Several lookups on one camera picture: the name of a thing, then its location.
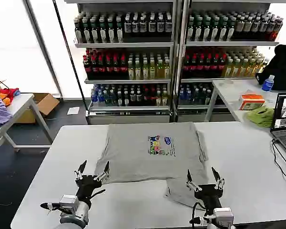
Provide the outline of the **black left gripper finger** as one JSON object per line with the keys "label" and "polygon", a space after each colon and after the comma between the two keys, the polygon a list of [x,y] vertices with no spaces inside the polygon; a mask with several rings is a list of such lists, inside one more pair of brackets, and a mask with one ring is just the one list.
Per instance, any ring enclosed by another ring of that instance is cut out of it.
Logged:
{"label": "black left gripper finger", "polygon": [[97,182],[105,182],[109,177],[109,171],[110,171],[110,161],[107,162],[103,172],[99,175],[97,175],[94,180]]}
{"label": "black left gripper finger", "polygon": [[86,167],[87,160],[85,160],[78,168],[78,170],[75,170],[74,173],[76,175],[76,180],[81,180],[83,178],[83,172]]}

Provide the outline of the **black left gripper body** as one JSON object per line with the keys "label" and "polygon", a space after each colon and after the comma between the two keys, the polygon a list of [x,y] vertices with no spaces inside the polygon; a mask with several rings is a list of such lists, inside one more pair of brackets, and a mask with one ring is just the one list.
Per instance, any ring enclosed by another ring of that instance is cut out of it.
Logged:
{"label": "black left gripper body", "polygon": [[102,186],[102,182],[98,180],[96,175],[83,175],[82,179],[76,180],[76,184],[78,186],[76,196],[78,200],[82,202],[91,202],[92,198],[105,191],[105,189],[103,189],[93,194],[95,189]]}

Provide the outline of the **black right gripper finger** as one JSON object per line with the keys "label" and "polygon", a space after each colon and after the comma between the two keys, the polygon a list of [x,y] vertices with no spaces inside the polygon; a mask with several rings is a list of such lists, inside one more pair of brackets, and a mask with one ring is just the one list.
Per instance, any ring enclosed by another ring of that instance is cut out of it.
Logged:
{"label": "black right gripper finger", "polygon": [[212,173],[213,173],[215,181],[216,181],[215,189],[223,190],[224,184],[225,184],[225,179],[219,175],[219,173],[215,170],[214,167],[212,167]]}
{"label": "black right gripper finger", "polygon": [[186,186],[190,189],[190,190],[194,190],[194,191],[202,191],[202,188],[199,187],[198,185],[196,185],[193,180],[192,180],[192,176],[190,173],[190,170],[187,170],[187,182],[186,182]]}

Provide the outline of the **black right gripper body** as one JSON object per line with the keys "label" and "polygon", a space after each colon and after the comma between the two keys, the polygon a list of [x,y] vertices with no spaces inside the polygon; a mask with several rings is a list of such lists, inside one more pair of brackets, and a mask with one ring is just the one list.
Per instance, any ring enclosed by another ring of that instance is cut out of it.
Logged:
{"label": "black right gripper body", "polygon": [[223,195],[223,188],[215,184],[199,185],[195,191],[195,198],[201,200],[206,210],[222,208],[219,198]]}

